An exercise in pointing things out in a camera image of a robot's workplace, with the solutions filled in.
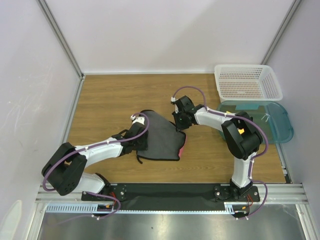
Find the yellow and black towel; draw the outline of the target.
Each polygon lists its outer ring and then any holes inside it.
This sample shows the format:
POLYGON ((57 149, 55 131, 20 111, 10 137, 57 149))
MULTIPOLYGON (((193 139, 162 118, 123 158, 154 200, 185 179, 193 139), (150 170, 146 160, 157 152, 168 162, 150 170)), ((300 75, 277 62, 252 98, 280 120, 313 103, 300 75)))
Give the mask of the yellow and black towel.
POLYGON ((238 132, 242 135, 245 132, 245 130, 243 128, 242 129, 238 129, 238 132))

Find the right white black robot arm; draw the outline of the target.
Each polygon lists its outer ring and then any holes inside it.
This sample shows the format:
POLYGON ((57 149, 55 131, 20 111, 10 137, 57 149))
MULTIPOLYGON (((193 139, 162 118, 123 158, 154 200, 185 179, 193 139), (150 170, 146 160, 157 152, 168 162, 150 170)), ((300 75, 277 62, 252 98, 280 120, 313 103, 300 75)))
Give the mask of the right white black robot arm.
POLYGON ((195 106, 186 95, 179 99, 172 97, 171 103, 175 105, 172 115, 178 131, 201 125, 223 132, 227 148, 234 157, 233 174, 226 196, 218 196, 217 190, 214 194, 219 200, 242 201, 253 186, 253 160, 263 142, 250 116, 246 112, 234 114, 213 110, 203 104, 195 106))

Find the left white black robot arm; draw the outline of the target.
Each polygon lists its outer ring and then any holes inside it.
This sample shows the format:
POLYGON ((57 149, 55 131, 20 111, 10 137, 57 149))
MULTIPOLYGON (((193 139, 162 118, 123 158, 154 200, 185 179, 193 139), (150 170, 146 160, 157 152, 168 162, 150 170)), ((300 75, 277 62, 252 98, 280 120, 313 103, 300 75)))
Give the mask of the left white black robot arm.
POLYGON ((110 182, 100 173, 85 173, 85 168, 107 160, 119 158, 148 146, 148 123, 134 121, 129 129, 93 144, 74 146, 65 142, 56 150, 43 167, 42 188, 66 196, 74 191, 105 200, 111 195, 110 182))

